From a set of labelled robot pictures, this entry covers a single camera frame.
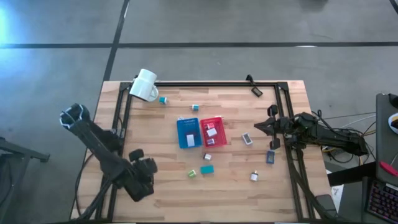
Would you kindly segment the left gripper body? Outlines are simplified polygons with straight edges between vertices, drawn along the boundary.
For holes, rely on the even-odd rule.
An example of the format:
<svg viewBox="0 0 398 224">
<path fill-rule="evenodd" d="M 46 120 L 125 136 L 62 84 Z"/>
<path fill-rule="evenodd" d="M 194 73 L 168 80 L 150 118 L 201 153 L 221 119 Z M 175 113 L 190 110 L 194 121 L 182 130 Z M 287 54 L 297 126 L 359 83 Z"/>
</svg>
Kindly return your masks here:
<svg viewBox="0 0 398 224">
<path fill-rule="evenodd" d="M 133 201 L 139 202 L 154 193 L 154 174 L 158 168 L 153 158 L 144 158 L 142 149 L 130 152 L 129 160 L 124 188 Z"/>
</svg>

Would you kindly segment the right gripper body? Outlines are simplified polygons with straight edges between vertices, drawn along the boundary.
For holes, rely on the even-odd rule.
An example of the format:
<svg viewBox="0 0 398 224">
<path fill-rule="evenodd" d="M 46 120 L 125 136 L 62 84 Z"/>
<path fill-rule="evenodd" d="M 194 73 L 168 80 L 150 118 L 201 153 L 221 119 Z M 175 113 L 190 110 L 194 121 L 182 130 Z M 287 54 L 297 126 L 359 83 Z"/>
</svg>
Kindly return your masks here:
<svg viewBox="0 0 398 224">
<path fill-rule="evenodd" d="M 269 115 L 271 136 L 272 141 L 270 142 L 270 149 L 276 150 L 280 148 L 280 139 L 277 134 L 285 134 L 288 129 L 290 129 L 290 119 L 288 117 L 281 117 L 277 119 L 275 116 L 278 114 L 278 106 L 270 105 L 267 109 L 267 114 Z"/>
</svg>

